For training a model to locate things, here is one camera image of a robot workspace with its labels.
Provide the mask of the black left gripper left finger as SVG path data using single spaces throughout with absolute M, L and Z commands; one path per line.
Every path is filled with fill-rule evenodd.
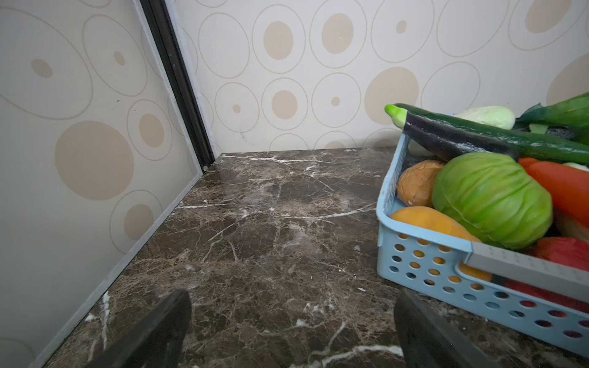
M 87 366 L 177 367 L 191 315 L 189 292 L 178 289 Z

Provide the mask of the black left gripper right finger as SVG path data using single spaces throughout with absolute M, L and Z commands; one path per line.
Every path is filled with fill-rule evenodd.
M 407 367 L 499 366 L 411 290 L 398 296 L 394 320 Z

